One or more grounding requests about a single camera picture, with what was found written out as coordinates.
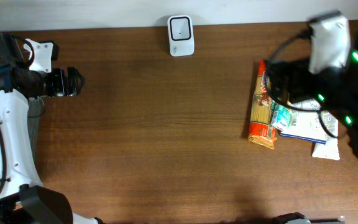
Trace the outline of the white cream tube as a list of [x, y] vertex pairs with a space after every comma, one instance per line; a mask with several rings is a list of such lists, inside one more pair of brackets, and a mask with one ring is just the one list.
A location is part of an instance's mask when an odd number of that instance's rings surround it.
[[[329, 112], [322, 112], [323, 123], [328, 131], [337, 136], [339, 134], [339, 122]], [[331, 159], [338, 161], [340, 160], [338, 139], [332, 138], [323, 131], [324, 137], [326, 138], [325, 144], [316, 143], [312, 152], [312, 156], [320, 159]]]

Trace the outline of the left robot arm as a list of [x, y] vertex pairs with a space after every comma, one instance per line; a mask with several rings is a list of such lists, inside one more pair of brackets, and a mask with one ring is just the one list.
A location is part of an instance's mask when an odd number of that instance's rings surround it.
[[79, 71], [53, 68], [59, 47], [0, 33], [0, 223], [99, 223], [71, 209], [60, 192], [44, 187], [35, 168], [29, 103], [75, 96], [85, 84]]

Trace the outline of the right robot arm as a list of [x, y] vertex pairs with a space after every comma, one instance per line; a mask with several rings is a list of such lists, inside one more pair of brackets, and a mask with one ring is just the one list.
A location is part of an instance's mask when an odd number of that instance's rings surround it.
[[[315, 98], [321, 105], [317, 113], [328, 111], [347, 128], [349, 146], [358, 158], [358, 36], [354, 43], [348, 37], [329, 40], [326, 34], [303, 30], [279, 46], [265, 64], [274, 88]], [[276, 61], [280, 51], [297, 39], [312, 41], [310, 58]]]

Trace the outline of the orange biscuit packet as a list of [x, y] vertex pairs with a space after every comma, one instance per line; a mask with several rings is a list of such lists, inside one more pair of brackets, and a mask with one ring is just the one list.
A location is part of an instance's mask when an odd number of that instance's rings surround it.
[[277, 130], [270, 123], [275, 102], [269, 97], [264, 84], [265, 71], [265, 61], [260, 60], [252, 94], [248, 141], [269, 149], [275, 149]]

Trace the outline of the yellow snack bag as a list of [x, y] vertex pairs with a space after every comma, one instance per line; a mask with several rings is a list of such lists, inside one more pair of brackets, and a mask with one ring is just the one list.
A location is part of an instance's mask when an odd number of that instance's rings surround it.
[[318, 113], [315, 112], [292, 110], [289, 127], [280, 135], [314, 143], [326, 143], [326, 133], [321, 127]]

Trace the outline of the small teal tissue pack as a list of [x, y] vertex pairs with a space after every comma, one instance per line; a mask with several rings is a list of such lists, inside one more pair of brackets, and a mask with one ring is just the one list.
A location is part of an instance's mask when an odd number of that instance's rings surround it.
[[290, 125], [291, 117], [292, 117], [291, 109], [276, 104], [273, 110], [273, 115], [270, 124], [274, 128], [278, 129], [279, 131], [284, 131], [288, 129]]

